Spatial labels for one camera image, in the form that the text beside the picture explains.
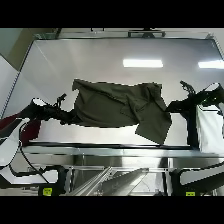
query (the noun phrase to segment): red object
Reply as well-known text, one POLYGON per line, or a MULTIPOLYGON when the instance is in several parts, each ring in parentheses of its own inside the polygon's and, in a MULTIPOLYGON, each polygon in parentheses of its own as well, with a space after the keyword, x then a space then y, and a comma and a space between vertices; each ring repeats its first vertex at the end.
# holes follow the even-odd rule
MULTIPOLYGON (((7 125, 9 125, 11 122, 13 122, 19 114, 14 114, 12 116, 6 117, 4 119, 0 120, 0 130, 5 128, 7 125)), ((23 146, 25 146, 29 140, 33 140, 38 137, 39 131, 40 131, 41 121, 34 120, 31 121, 25 129, 23 129, 21 141, 23 143, 23 146)))

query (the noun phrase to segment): folded cloth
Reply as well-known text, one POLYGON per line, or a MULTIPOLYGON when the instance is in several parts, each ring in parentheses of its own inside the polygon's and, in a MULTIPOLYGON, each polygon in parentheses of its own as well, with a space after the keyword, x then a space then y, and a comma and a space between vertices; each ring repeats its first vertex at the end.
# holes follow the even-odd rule
MULTIPOLYGON (((12 123, 18 116, 19 116, 19 113, 1 119, 0 130, 4 129, 7 125, 12 123)), ((21 135, 21 141, 23 146, 25 146, 29 142, 29 140, 33 140, 38 137, 40 126, 41 126, 41 121, 39 120, 34 120, 29 122, 29 124, 25 127, 21 135)))
POLYGON ((172 121, 165 112, 161 84, 127 86, 75 79, 72 90, 76 89, 79 95, 73 114, 78 125, 112 128, 139 124, 136 134, 164 143, 172 121))

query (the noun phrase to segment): black cable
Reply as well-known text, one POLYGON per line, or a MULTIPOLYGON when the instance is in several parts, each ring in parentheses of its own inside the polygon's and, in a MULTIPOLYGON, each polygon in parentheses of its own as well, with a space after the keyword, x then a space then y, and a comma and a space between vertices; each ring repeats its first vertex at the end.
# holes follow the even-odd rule
POLYGON ((29 124, 29 122, 28 123, 25 123, 25 124, 23 124, 20 128, 19 128, 19 146, 18 146, 18 148, 20 149, 20 151, 21 151, 21 154, 23 155, 23 157, 24 157, 24 159, 26 160, 26 162, 30 165, 30 167, 33 169, 33 170, 35 170, 45 181, 46 181, 46 183, 48 183, 48 184, 50 184, 49 182, 48 182, 48 180, 43 176, 43 174, 38 170, 38 169, 36 169, 31 163, 30 163, 30 161, 27 159, 27 157, 26 157, 26 155, 25 155, 25 153, 23 152, 23 150, 22 150, 22 147, 23 147, 23 144, 22 144, 22 141, 21 141, 21 135, 22 135, 22 128, 25 126, 27 126, 29 124))

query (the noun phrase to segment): yellow-green sticker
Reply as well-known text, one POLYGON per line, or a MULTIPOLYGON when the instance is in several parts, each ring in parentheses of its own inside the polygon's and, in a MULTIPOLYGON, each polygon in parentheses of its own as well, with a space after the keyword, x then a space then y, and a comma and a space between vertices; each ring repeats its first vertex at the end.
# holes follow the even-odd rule
POLYGON ((195 192, 186 192, 186 196, 195 196, 195 192))
POLYGON ((51 196, 52 188, 44 188, 43 189, 43 195, 44 196, 51 196))

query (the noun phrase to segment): dark green cloth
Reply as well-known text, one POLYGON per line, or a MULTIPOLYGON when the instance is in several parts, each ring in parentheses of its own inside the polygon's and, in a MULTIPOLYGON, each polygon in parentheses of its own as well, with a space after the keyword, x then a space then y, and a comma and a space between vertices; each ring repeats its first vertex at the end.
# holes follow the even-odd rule
POLYGON ((127 86, 75 79, 72 90, 76 89, 79 94, 74 109, 81 119, 78 125, 115 128, 139 124, 136 134, 164 143, 172 121, 165 112, 161 84, 127 86))

